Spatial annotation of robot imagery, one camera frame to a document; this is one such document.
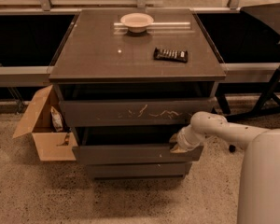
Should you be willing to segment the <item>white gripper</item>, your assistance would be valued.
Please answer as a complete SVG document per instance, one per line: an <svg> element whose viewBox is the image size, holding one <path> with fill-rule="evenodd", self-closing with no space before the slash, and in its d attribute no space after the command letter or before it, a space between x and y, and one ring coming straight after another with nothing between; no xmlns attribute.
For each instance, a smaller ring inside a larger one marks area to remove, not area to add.
<svg viewBox="0 0 280 224"><path fill-rule="evenodd" d="M203 128L190 124L171 136L169 143L177 143L170 149L170 152L175 154L187 153L210 137L211 134Z"/></svg>

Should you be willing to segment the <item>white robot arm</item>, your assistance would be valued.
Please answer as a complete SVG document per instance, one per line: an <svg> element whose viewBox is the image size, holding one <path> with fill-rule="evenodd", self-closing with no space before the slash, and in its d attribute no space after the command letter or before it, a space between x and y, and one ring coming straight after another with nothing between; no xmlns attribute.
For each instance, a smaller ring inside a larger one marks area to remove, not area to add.
<svg viewBox="0 0 280 224"><path fill-rule="evenodd" d="M171 151L190 152L212 136L245 149L237 224L280 224L280 129L233 123L200 111L172 135Z"/></svg>

